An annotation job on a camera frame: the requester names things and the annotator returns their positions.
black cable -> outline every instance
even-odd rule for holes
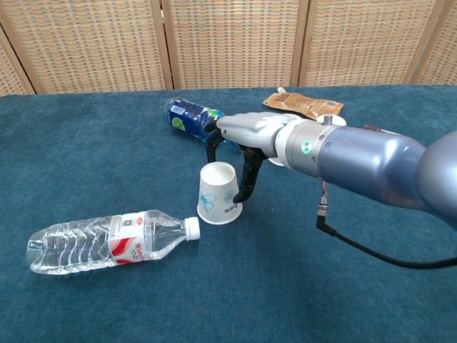
[[[446,268],[446,267],[453,267],[457,265],[457,258],[452,259],[442,259],[441,261],[434,261],[434,262],[408,262],[408,261],[401,261],[400,259],[394,259],[393,257],[381,254],[376,252],[368,247],[365,247],[362,244],[359,244],[352,239],[349,239],[342,234],[339,234],[333,227],[326,224],[325,216],[318,216],[316,227],[321,231],[325,232],[326,234],[331,235],[332,237],[338,238],[341,241],[355,247],[362,252],[370,254],[371,256],[380,259],[384,262],[394,264],[398,267],[409,268],[409,269],[438,269],[438,268]]]

wicker panel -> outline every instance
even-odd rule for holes
[[[457,3],[433,46],[421,84],[457,84]]]
[[[132,91],[166,85],[154,1],[160,14],[159,0],[3,0],[1,6],[37,89]]]
[[[399,84],[435,1],[313,0],[301,85]]]
[[[175,87],[289,85],[301,2],[162,1]]]
[[[4,43],[7,44],[8,42],[6,37],[3,40],[3,32],[0,35],[2,35],[0,37],[2,42],[0,45],[0,95],[34,93],[23,71],[18,70],[19,62],[11,60],[16,57],[7,53],[8,46],[4,46]]]

white bottle cap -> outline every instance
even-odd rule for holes
[[[200,239],[199,218],[197,218],[197,217],[185,218],[184,227],[186,228],[186,236],[187,236],[188,241]]]

teal carpet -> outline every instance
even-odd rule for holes
[[[59,222],[160,209],[196,216],[205,144],[165,122],[169,97],[232,115],[274,89],[0,98],[0,342],[457,342],[457,268],[391,266],[315,229],[320,184],[265,162],[233,223],[165,259],[66,277],[31,272],[26,243]],[[349,126],[429,145],[457,129],[457,87],[288,89],[341,101]],[[230,144],[219,160],[241,175]],[[457,255],[430,215],[329,188],[328,223],[400,259]]]

red and white bottle label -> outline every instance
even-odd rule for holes
[[[146,212],[113,216],[108,246],[117,264],[146,261],[144,217]]]

